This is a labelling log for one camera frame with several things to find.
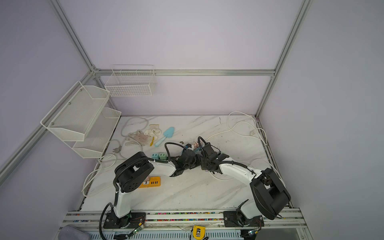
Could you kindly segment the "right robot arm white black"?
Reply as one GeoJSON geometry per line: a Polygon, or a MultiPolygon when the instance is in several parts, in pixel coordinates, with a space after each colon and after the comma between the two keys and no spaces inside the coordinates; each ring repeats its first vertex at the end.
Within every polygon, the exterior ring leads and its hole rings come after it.
{"type": "Polygon", "coordinates": [[[203,170],[228,175],[250,187],[253,199],[245,200],[236,209],[239,225],[245,226],[256,217],[265,217],[269,220],[280,217],[280,212],[291,201],[291,196],[273,169],[259,170],[236,162],[202,137],[198,137],[198,145],[202,154],[203,170]]]}

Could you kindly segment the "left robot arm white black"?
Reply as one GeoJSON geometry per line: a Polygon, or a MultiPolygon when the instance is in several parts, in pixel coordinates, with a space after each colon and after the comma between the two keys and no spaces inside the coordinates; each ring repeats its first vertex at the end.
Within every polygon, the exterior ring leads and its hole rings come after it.
{"type": "Polygon", "coordinates": [[[113,186],[115,198],[102,211],[99,229],[137,228],[145,221],[145,213],[132,213],[132,192],[138,189],[151,174],[156,177],[177,177],[186,170],[201,165],[202,155],[192,145],[165,143],[164,157],[148,157],[138,152],[115,169],[113,186]]]}

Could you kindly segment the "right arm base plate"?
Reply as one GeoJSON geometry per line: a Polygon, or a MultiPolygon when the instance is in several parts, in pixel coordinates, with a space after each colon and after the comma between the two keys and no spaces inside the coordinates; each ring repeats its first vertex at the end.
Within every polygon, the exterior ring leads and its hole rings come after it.
{"type": "Polygon", "coordinates": [[[236,211],[224,211],[224,225],[225,227],[257,227],[262,228],[264,219],[262,216],[256,216],[248,219],[243,213],[236,211]]]}

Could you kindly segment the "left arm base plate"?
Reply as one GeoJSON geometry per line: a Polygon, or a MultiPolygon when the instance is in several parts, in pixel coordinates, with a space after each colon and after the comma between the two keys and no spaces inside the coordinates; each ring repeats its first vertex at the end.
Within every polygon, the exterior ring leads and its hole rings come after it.
{"type": "Polygon", "coordinates": [[[104,229],[136,229],[144,225],[146,213],[130,213],[127,216],[118,218],[115,213],[108,212],[104,223],[104,229]]]}

